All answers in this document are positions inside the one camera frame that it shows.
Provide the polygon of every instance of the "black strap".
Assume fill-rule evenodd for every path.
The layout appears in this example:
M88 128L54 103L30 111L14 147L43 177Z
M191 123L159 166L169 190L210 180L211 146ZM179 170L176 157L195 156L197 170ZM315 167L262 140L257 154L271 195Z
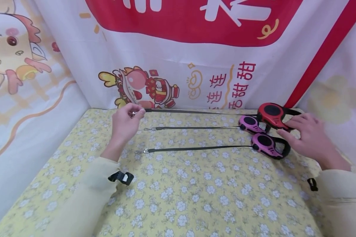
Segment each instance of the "black strap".
M180 148L163 148L163 149L145 149L143 151L135 151L136 154L153 153L159 151L182 151L182 150L211 150L233 147L251 147L251 145L221 145L221 146L206 146L206 147L180 147Z
M297 110L293 110L291 108L285 108L285 107L282 107L283 111L288 114L288 115L301 115L302 113L301 112L298 112Z
M226 127L153 127L151 129L145 128L145 131L159 131L159 130L170 130L170 129L229 129L229 128L240 128L239 126L226 126Z
M282 150L281 155L283 157L286 157L290 153L290 150L291 150L290 144L285 139L280 138L280 137L271 137L271 138L275 143L281 143L284 145L284 149Z
M134 178L134 175L126 172L125 174L121 171L116 172L115 174L112 174L111 176L108 177L108 180L111 182L115 182L116 180L119 180L122 184L125 185L130 185L132 180Z
M204 112L204 111L189 111L189 110L169 110L169 109L153 109L153 108L147 108L145 111L148 112L161 112L161 113L197 113L197 114L208 114L208 115L235 115L235 114L229 114L229 113L214 113L214 112Z
M310 178L307 180L307 182L309 183L310 185L310 190L313 191L313 192L317 192L318 191L318 187L316 185L316 181L314 178Z

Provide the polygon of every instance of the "retractable dog leash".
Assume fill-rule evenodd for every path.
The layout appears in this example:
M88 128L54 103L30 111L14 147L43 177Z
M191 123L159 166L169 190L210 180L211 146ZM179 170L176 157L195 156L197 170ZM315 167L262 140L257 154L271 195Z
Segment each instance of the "retractable dog leash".
M234 115L226 113L213 113L213 112L201 112L201 111L188 111L188 110L170 110L170 109L146 109L146 112L163 112L163 113L193 113L193 114L211 114L211 115ZM288 108L281 107L275 103L265 103L258 108L258 113L255 115L239 115L241 116L238 121L238 126L223 126L223 127L153 127L145 128L145 131L158 131L158 130L179 130L179 129L234 129L240 128L241 130L246 130L247 132L253 134L251 139L251 145L223 145L223 146L209 146L209 147L180 147L180 148L163 148L163 149L144 149L138 150L136 154L147 154L153 152L167 152L167 151L184 151L184 150L209 150L209 149L221 149L221 148L238 148L238 147L251 147L257 152L263 153L264 155L273 158L275 160L280 160L285 158L291 147L288 142L282 138L271 137L266 133L270 129L285 129L291 130L292 128L287 127L282 119L286 114L289 115L299 115L300 112L291 110ZM260 128L260 122L266 123L265 130ZM282 152L276 150L276 144L281 143L284 145Z
M235 115L229 113L214 113L214 112L202 112L202 111L189 111L189 110L171 110L171 109L145 109L147 113L150 112L159 112L159 113L192 113L192 114L210 114L210 115ZM137 112L130 113L130 116L133 117ZM274 129L283 129L288 132L293 130L293 128L286 126L282 120L286 115L300 115L301 113L292 110L290 108L282 107L276 103L263 103L257 110L257 114L253 115L239 115L243 119L239 119L239 123L245 126L249 132L253 130L257 132L259 121L266 123L265 132L269 132L271 128Z
M282 143L284 145L284 149L282 153L276 150L276 144ZM257 133L252 136L251 139L252 145L221 145L221 146L207 146L207 147L179 147L179 148L162 148L162 149L144 149L144 150L137 150L135 154L147 154L153 152L167 152L167 151L184 151L184 150L210 150L210 149L221 149L221 148L239 148L239 147L251 147L253 150L257 152L263 153L264 155L275 159L281 160L285 158L290 150L291 147L286 142L286 140L277 137L271 137L267 134Z

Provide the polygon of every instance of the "black buckle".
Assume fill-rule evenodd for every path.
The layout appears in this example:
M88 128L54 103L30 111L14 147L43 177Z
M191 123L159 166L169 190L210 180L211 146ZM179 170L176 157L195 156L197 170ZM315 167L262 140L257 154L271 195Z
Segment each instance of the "black buckle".
M310 190L313 192L317 192L318 191L318 186L316 185L316 181L314 178L310 178L307 180L307 182L310 185Z
M134 178L134 175L126 172L125 174L121 171L116 172L115 174L112 174L111 176L108 177L108 180L111 182L115 182L116 180L119 180L122 184L125 185L130 185L132 180Z

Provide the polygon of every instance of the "finger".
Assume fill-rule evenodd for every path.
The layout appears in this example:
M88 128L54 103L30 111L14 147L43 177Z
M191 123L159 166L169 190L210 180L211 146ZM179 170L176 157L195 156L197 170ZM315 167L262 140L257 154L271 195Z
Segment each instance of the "finger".
M301 131L301 129L303 128L303 126L305 124L303 124L301 122L298 122L298 121L295 121L295 120L293 120L293 118L291 118L289 121L287 121L285 123L285 125L288 126L288 127L294 128L294 129L296 129L298 131Z
M307 123L307 120L305 118L301 117L301 115L295 115L290 120L295 121L295 122L299 122L299 123L302 123L302 124Z
M315 121L316 124L318 124L318 125L320 125L322 127L324 126L324 122L322 120L314 118L314 121Z
M133 119L141 120L144 117L145 113L146 111L144 109L141 109L137 112L137 114L133 116Z
M283 129L277 130L278 135L280 135L283 139L285 139L291 147L295 149L296 144L298 143L298 139L296 139L290 132L287 132Z
M315 120L314 120L314 117L309 114L309 113L304 113L304 114L301 114L299 115L301 118L304 118L306 119L308 122L312 123L312 124L315 124Z
M140 105L136 105L135 103L127 103L124 107L126 112L138 112L142 107Z

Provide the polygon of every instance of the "red banner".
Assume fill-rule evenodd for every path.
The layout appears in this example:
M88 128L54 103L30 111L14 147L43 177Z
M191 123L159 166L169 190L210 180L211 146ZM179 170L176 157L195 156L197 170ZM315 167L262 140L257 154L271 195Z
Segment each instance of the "red banner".
M99 25L185 43L276 42L302 0L86 0Z

